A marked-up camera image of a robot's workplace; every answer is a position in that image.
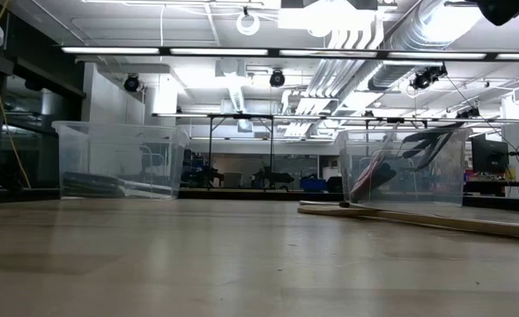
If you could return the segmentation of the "clear plastic storage bin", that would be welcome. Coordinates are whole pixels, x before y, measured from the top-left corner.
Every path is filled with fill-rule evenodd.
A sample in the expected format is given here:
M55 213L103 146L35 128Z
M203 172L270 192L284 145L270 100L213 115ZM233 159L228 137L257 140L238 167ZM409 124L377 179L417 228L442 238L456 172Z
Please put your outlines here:
M416 143L402 144L412 134L438 128L456 128L456 132L441 149L433 162L418 172L411 172L423 157L420 152L412 158L402 158L403 151ZM460 205L463 200L463 172L465 143L469 130L460 127L436 127L415 129L389 127L387 129L346 130L337 135L342 189L346 201L352 203L350 190L360 173L368 165L371 154L383 145L383 138L394 133L393 149L385 162L397 171L397 176L374 189L358 203L450 203Z
M177 127L57 121L59 188L66 171L170 186L179 195L188 135Z

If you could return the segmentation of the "blue plastic crate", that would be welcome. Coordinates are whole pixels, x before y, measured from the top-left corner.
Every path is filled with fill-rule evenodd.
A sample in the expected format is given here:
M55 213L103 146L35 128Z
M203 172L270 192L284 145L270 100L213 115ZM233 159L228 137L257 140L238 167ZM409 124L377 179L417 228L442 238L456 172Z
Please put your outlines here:
M327 188L326 180L319 179L315 175L302 177L300 188L305 192L324 192Z

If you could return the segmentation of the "black background rig frame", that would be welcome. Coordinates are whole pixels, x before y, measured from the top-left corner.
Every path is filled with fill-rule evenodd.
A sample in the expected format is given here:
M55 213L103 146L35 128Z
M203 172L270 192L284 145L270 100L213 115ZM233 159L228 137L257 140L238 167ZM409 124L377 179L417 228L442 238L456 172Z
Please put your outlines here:
M164 118L175 118L175 119L181 119L181 118L207 118L209 123L209 136L207 137L208 140L208 166L212 167L212 140L213 140L213 131L219 127L225 119L231 118L233 120L245 120L245 121L252 121L252 120L258 120L259 122L263 122L263 120L270 120L271 125L267 126L267 130L270 132L273 131L274 128L274 116L272 114L243 114L243 113L235 113L235 114L152 114L152 117L164 117Z

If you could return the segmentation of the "slotted wooden spatula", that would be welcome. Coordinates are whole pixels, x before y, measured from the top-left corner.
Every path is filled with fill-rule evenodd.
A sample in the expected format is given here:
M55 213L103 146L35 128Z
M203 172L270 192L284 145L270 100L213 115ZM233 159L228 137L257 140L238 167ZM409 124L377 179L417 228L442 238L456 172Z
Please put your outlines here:
M374 218L412 225L440 227L454 231L475 232L519 239L519 224L517 223L443 217L431 214L406 213L388 210L370 210L365 208L342 208L331 205L301 205L298 207L297 211L301 214L316 216Z

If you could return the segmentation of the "silver ventilation duct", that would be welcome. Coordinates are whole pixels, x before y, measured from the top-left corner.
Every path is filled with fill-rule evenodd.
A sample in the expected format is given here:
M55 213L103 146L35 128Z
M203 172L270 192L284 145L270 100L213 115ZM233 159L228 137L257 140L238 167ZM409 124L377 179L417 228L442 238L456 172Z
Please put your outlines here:
M383 43L387 50L443 50L468 33L482 18L478 8L446 6L450 0L422 0ZM411 65L366 63L370 91L386 91L414 70Z

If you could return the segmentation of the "black rectangular turner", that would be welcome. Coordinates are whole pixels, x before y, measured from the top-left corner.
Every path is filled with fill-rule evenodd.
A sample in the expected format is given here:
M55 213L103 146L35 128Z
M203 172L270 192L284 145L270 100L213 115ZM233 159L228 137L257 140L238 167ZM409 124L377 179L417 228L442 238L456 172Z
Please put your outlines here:
M370 190L380 187L397 176L397 171L388 163L382 163L369 173L366 184Z

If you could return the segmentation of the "black computer monitor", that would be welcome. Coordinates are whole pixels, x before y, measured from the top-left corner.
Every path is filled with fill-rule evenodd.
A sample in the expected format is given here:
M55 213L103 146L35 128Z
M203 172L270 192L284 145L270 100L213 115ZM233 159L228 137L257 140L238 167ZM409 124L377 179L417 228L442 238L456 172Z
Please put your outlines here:
M471 159L475 173L505 173L508 166L508 145L491 141L484 135L471 139Z

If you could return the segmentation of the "black ceiling spotlight cluster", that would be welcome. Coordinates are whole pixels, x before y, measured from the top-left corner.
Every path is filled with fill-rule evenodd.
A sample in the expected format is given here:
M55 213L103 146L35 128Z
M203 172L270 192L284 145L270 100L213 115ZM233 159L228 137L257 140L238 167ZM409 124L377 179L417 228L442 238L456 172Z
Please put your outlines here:
M445 65L427 67L416 73L414 79L410 82L410 87L415 91L425 90L447 75L448 71Z

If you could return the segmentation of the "black aluminium table frame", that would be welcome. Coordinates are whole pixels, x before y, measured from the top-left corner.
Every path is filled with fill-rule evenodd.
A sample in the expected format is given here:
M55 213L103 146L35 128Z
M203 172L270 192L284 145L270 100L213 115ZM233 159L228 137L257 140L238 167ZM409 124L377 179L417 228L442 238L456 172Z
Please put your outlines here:
M336 203L343 200L342 194L286 192L276 190L201 190L198 188L183 188L178 197L180 199L205 200L264 200L264 201L316 201ZM31 201L58 200L59 190L55 188L27 189L12 193L0 189L0 203L19 203ZM519 211L519 198L504 198L493 196L465 196L463 206L487 208L496 210Z

